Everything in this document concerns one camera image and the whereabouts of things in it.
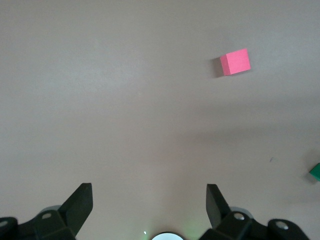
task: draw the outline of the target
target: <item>screw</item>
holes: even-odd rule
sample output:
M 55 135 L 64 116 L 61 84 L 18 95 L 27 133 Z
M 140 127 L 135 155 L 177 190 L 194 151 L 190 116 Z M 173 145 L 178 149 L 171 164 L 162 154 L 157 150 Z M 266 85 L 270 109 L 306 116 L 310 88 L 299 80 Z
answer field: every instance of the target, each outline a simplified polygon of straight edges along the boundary
M 277 221 L 277 222 L 275 223 L 275 225 L 276 225 L 278 228 L 283 229 L 283 230 L 288 230 L 288 229 L 289 229 L 288 225 L 287 225 L 286 223 L 284 223 L 283 221 Z
M 241 213 L 237 212 L 234 214 L 235 219 L 237 220 L 245 220 L 245 216 L 243 216 Z
M 48 218 L 51 218 L 51 216 L 52 216 L 51 213 L 48 212 L 48 213 L 42 215 L 42 219 L 48 219 Z

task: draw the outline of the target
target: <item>pink block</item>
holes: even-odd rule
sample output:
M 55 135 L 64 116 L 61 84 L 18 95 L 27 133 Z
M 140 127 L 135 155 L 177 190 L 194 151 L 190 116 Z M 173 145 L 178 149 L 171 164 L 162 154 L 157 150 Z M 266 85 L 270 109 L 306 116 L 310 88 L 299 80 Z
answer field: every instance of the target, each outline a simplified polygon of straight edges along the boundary
M 248 50 L 246 48 L 227 53 L 221 56 L 220 60 L 225 76 L 251 69 Z

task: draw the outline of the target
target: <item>black plastic part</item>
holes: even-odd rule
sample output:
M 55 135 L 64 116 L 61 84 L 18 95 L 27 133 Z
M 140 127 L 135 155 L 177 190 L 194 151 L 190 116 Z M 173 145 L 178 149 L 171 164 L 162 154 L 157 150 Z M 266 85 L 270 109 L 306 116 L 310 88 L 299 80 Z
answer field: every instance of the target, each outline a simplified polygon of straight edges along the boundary
M 255 219 L 251 219 L 251 221 L 252 221 L 251 231 L 248 235 L 250 239 L 266 240 L 268 228 L 262 225 L 261 223 L 257 222 Z
M 41 212 L 20 225 L 14 217 L 0 218 L 0 240 L 75 240 L 92 208 L 92 185 L 83 183 L 59 210 Z
M 199 240 L 232 240 L 232 238 L 223 235 L 221 232 L 217 232 L 213 229 L 208 229 Z
M 235 214 L 241 214 L 244 219 L 236 219 Z M 242 240 L 251 230 L 252 220 L 249 216 L 242 212 L 230 212 L 215 229 L 233 240 Z
M 18 220 L 14 217 L 0 218 L 0 240 L 11 238 L 17 226 Z
M 208 184 L 206 186 L 205 207 L 213 229 L 231 212 L 228 203 L 216 184 Z
M 92 185 L 82 183 L 58 209 L 65 225 L 77 235 L 93 209 Z
M 60 213 L 56 210 L 45 211 L 36 216 L 34 231 L 39 240 L 75 240 L 75 235 L 65 225 Z
M 283 222 L 288 229 L 282 229 L 277 226 L 277 222 Z M 269 237 L 275 237 L 279 240 L 309 240 L 306 234 L 295 223 L 284 219 L 272 219 L 268 222 Z

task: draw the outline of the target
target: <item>white ring light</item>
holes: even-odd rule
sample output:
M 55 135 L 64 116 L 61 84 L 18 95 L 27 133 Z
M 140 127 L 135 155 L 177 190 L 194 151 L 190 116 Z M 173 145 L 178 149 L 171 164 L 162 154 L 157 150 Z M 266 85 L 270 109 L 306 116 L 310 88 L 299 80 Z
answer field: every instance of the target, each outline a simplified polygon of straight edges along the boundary
M 152 240 L 184 240 L 182 237 L 171 232 L 163 232 L 152 238 Z

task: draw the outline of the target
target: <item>green block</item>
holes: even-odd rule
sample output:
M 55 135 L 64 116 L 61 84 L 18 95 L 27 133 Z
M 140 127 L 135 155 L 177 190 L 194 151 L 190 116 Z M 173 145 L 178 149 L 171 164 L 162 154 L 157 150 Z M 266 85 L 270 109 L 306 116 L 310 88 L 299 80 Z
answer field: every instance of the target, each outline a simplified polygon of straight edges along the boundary
M 314 176 L 315 179 L 320 181 L 320 163 L 318 163 L 311 171 L 310 173 L 312 176 Z

